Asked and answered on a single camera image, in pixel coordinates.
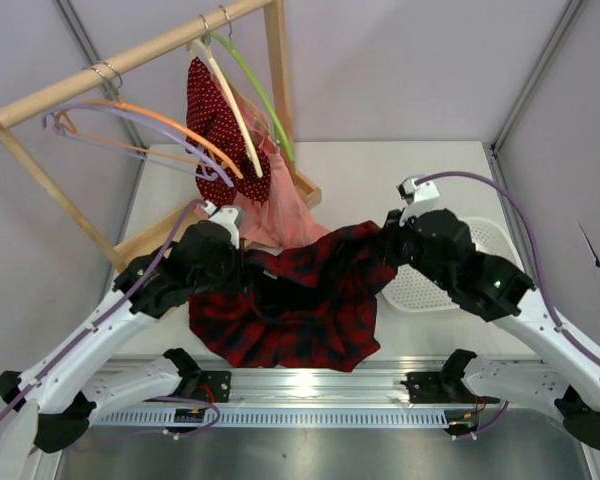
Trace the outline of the red plaid skirt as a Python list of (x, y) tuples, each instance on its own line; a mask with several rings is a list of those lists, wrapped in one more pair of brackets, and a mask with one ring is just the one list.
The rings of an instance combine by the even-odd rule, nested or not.
[(190, 330), (233, 367), (351, 372), (380, 348), (377, 296), (396, 276), (381, 237), (365, 221), (277, 255), (251, 249), (241, 292), (190, 298)]

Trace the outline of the purple plastic hanger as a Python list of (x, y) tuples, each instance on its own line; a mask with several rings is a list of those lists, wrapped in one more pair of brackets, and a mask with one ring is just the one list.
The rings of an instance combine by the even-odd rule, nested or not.
[[(70, 117), (71, 117), (71, 114), (73, 112), (78, 112), (78, 111), (80, 111), (80, 112), (99, 113), (99, 112), (94, 112), (94, 111), (89, 111), (89, 110), (73, 110), (73, 111), (70, 112)], [(116, 120), (121, 124), (122, 127), (124, 127), (126, 129), (127, 132), (133, 133), (135, 131), (135, 128), (137, 126), (140, 126), (140, 127), (144, 128), (146, 130), (149, 130), (149, 129), (147, 129), (144, 126), (141, 126), (139, 124), (133, 124), (130, 121), (118, 119), (115, 116), (112, 116), (112, 117), (116, 118)], [(75, 123), (76, 127), (79, 130), (81, 130), (82, 132), (89, 133), (87, 131), (84, 131), (84, 130), (80, 129), (78, 127), (78, 125), (76, 124), (76, 122), (74, 122), (74, 123)], [(111, 138), (113, 140), (116, 140), (116, 139), (114, 139), (111, 136), (102, 136), (102, 135), (96, 135), (96, 136), (107, 137), (107, 138)], [(168, 140), (170, 140), (170, 141), (172, 141), (173, 143), (177, 144), (176, 142), (174, 142), (173, 140), (169, 139), (168, 137), (165, 137), (163, 135), (161, 135), (161, 136), (164, 137), (164, 138), (166, 138), (166, 139), (168, 139)], [(63, 137), (63, 138), (70, 139), (70, 140), (75, 140), (75, 141), (80, 141), (80, 140), (76, 140), (76, 139), (72, 139), (72, 138), (66, 138), (66, 137)], [(139, 159), (146, 159), (150, 155), (150, 148), (148, 147), (148, 145), (142, 143), (138, 139), (131, 140), (129, 142), (124, 142), (124, 143), (129, 143), (129, 144), (134, 144), (134, 145), (137, 145), (137, 146), (147, 147), (149, 149), (149, 153), (148, 154), (141, 154), (141, 157)], [(124, 154), (124, 155), (128, 155), (125, 152), (120, 152), (118, 150), (111, 150), (111, 151), (115, 151), (115, 152), (118, 152), (118, 153), (121, 153), (121, 154)], [(168, 167), (168, 168), (171, 168), (171, 169), (175, 169), (175, 170), (179, 170), (179, 171), (182, 171), (182, 172), (184, 172), (186, 174), (193, 175), (193, 176), (195, 176), (197, 178), (198, 178), (198, 174), (201, 174), (203, 171), (206, 171), (207, 173), (211, 173), (212, 172), (212, 170), (210, 168), (205, 168), (202, 163), (199, 163), (199, 164), (196, 164), (196, 165), (186, 164), (186, 163), (182, 163), (182, 162), (171, 160), (169, 158), (165, 158), (164, 154), (169, 154), (169, 153), (160, 153), (158, 155), (158, 158), (154, 162), (156, 164), (158, 164), (158, 165), (165, 166), (165, 167)], [(179, 154), (172, 154), (172, 155), (186, 155), (186, 154), (187, 154), (187, 152), (182, 147), (182, 152), (181, 153), (179, 153)]]

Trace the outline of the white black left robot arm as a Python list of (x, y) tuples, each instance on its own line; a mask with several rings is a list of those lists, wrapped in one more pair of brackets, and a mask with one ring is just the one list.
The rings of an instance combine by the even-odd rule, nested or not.
[(201, 370), (181, 348), (115, 380), (95, 374), (127, 341), (202, 293), (240, 287), (241, 212), (224, 207), (178, 241), (134, 259), (92, 314), (49, 356), (24, 372), (0, 375), (0, 396), (16, 411), (8, 452), (58, 452), (102, 417), (145, 400), (189, 398)]

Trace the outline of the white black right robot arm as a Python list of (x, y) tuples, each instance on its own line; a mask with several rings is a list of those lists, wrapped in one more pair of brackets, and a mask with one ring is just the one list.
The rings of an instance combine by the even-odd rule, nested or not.
[(392, 210), (382, 237), (390, 266), (416, 270), (461, 310), (514, 336), (550, 367), (530, 371), (457, 349), (438, 374), (440, 393), (453, 403), (491, 397), (536, 410), (600, 451), (600, 348), (551, 310), (526, 273), (478, 251), (468, 225), (447, 209), (413, 217)]

